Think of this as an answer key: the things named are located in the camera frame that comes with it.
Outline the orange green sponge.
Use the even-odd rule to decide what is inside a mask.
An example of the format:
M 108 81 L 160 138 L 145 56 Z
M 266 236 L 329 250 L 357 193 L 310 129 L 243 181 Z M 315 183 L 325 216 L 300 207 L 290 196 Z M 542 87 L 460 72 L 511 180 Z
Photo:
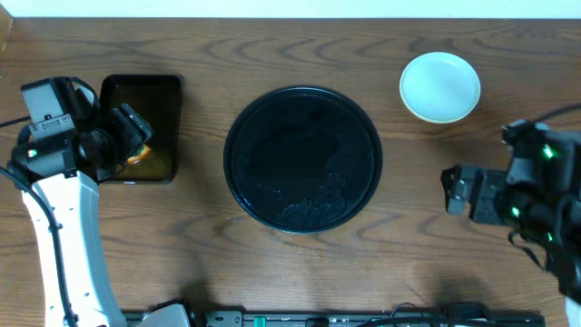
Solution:
M 147 145 L 144 144 L 140 149 L 138 149 L 135 153 L 133 153 L 128 159 L 128 164 L 137 164 L 142 159 L 147 157 L 151 153 L 152 149 Z

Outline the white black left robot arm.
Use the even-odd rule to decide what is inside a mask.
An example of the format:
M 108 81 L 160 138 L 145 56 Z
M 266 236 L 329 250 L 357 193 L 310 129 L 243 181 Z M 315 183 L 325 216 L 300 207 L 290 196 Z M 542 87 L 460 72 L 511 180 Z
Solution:
M 152 137 L 130 106 L 105 112 L 58 106 L 30 112 L 2 173 L 23 193 L 33 221 L 48 326 L 124 326 L 98 222 L 99 183 Z

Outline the yellow plate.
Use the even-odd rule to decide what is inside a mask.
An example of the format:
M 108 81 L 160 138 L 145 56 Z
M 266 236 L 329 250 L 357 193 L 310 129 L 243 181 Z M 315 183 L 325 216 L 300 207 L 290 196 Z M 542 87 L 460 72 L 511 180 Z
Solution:
M 478 86 L 404 88 L 400 95 L 405 107 L 420 120 L 450 124 L 463 119 L 475 109 L 481 91 Z

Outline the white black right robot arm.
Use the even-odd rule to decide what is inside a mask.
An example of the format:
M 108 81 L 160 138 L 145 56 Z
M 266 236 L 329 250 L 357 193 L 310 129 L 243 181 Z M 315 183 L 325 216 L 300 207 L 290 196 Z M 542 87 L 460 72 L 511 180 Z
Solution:
M 503 128 L 505 170 L 457 164 L 442 172 L 446 210 L 474 223 L 510 227 L 510 239 L 542 247 L 542 270 L 580 301 L 580 134 L 519 120 Z

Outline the mint green plate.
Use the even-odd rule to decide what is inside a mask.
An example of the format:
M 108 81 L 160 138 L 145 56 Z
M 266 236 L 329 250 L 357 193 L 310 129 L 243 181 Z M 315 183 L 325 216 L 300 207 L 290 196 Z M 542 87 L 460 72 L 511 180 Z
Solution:
M 465 59 L 450 53 L 422 54 L 410 61 L 399 79 L 399 94 L 404 88 L 479 87 L 476 70 Z

